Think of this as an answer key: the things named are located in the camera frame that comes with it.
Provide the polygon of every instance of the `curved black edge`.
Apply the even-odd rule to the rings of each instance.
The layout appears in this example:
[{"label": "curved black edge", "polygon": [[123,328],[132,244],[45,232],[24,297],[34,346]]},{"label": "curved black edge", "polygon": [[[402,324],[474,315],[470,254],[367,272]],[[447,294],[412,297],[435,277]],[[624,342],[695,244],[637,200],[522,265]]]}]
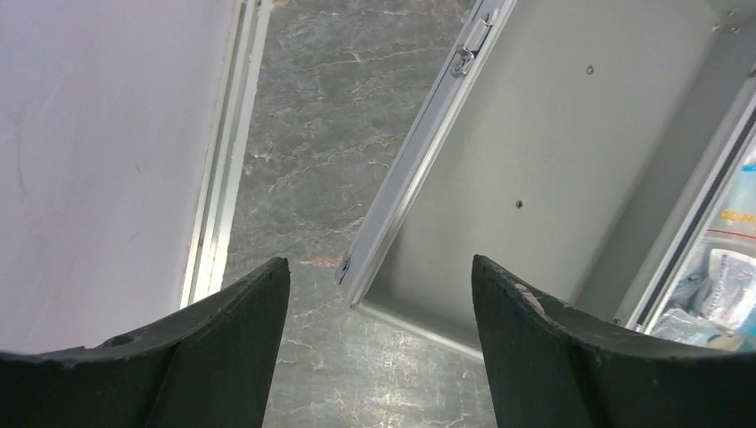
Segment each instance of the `curved black edge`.
[{"label": "curved black edge", "polygon": [[0,353],[3,426],[261,426],[290,292],[286,259],[94,349]]},{"label": "curved black edge", "polygon": [[756,424],[756,353],[606,323],[482,256],[472,295],[499,426]]}]

